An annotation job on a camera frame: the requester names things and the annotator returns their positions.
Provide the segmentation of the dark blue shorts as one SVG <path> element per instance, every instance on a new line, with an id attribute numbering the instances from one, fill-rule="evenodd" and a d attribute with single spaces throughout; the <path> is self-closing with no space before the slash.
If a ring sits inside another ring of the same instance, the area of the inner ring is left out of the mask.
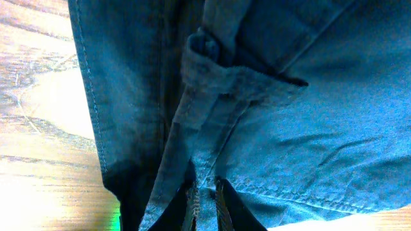
<path id="1" fill-rule="evenodd" d="M 216 179 L 267 229 L 410 203 L 410 1 L 70 0 L 122 230 Z"/>

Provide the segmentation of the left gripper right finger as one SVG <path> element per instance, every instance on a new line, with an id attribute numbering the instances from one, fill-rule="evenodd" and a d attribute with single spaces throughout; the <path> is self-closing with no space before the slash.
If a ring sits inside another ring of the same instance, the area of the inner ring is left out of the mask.
<path id="1" fill-rule="evenodd" d="M 218 231 L 267 231 L 228 180 L 217 178 L 215 183 Z"/>

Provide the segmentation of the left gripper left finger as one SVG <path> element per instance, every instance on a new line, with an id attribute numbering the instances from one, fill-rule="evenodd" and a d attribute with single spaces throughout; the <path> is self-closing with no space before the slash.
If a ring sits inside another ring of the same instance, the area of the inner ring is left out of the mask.
<path id="1" fill-rule="evenodd" d="M 149 231 L 197 231 L 200 195 L 196 183 L 185 182 Z"/>

